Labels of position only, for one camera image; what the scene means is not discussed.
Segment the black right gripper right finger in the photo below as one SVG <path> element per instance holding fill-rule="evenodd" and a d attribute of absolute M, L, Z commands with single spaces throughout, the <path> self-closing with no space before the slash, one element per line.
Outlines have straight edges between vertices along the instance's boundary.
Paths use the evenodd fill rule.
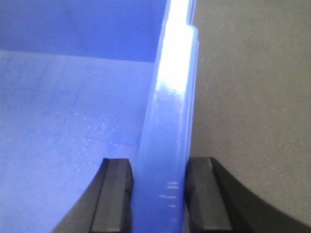
<path fill-rule="evenodd" d="M 189 159 L 185 198 L 192 233 L 311 231 L 252 193 L 213 157 Z"/>

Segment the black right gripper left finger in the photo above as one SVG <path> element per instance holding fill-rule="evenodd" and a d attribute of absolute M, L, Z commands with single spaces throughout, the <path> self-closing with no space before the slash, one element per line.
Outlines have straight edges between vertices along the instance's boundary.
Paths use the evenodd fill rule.
<path fill-rule="evenodd" d="M 129 159 L 103 159 L 94 179 L 54 233 L 130 233 L 134 186 Z"/>

